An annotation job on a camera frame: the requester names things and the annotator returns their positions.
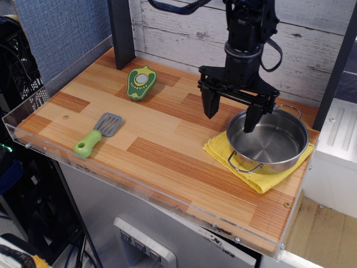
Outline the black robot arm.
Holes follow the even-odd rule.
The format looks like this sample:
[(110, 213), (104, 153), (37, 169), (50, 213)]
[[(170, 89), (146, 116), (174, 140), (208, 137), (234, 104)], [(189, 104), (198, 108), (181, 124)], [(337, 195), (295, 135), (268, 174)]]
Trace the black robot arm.
[(279, 91), (259, 75), (265, 44), (278, 53), (281, 48), (271, 39), (279, 19), (274, 1), (225, 1), (229, 31), (224, 50), (224, 67), (201, 66), (199, 88), (204, 113), (212, 118), (225, 97), (245, 104), (244, 132), (254, 130), (262, 115), (272, 113)]

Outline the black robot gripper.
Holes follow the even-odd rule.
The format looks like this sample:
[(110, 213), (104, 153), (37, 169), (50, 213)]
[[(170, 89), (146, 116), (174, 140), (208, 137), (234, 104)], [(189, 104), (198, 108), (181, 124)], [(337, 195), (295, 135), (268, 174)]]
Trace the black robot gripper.
[(261, 56), (262, 50), (227, 51), (224, 67), (199, 67), (199, 88), (207, 118), (211, 119), (217, 113), (220, 97), (249, 106), (244, 123), (245, 133), (253, 132), (263, 114), (273, 112), (279, 92), (260, 77)]

